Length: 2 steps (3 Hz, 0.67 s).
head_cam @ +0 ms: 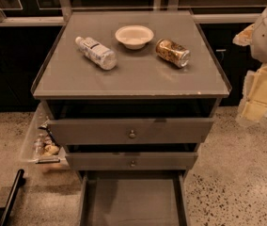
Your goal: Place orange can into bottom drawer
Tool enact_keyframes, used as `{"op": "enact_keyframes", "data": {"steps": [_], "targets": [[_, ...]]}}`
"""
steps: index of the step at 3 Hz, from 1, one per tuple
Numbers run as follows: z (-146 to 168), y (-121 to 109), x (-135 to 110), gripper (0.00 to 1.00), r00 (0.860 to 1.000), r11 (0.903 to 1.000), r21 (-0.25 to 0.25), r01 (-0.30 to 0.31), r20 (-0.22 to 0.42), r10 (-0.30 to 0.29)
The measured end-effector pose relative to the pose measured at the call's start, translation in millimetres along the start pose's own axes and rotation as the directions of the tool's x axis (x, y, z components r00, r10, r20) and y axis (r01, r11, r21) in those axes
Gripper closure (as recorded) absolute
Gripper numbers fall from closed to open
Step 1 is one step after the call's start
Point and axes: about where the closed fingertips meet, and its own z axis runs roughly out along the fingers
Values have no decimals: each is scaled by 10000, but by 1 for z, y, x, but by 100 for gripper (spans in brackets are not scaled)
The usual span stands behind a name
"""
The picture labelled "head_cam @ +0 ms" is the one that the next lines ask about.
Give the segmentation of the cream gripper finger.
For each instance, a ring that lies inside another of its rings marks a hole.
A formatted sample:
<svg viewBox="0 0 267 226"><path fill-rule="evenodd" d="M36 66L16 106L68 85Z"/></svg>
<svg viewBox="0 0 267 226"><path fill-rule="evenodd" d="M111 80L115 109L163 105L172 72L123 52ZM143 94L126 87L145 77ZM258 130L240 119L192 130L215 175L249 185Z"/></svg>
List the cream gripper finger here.
<svg viewBox="0 0 267 226"><path fill-rule="evenodd" d="M243 98L238 106L238 123L257 123L267 118L267 64L248 71L243 81Z"/></svg>
<svg viewBox="0 0 267 226"><path fill-rule="evenodd" d="M251 24L233 38L233 43L239 46L248 46L252 43L254 25Z"/></svg>

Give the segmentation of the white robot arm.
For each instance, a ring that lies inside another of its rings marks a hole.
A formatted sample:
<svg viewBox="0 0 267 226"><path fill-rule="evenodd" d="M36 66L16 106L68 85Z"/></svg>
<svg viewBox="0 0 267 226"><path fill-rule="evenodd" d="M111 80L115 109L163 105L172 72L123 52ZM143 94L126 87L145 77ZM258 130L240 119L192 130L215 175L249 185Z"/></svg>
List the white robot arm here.
<svg viewBox="0 0 267 226"><path fill-rule="evenodd" d="M250 126L267 118L267 7L257 20L237 34L233 43L250 46L251 56L261 63L255 72L248 71L243 81L243 98L237 122Z"/></svg>

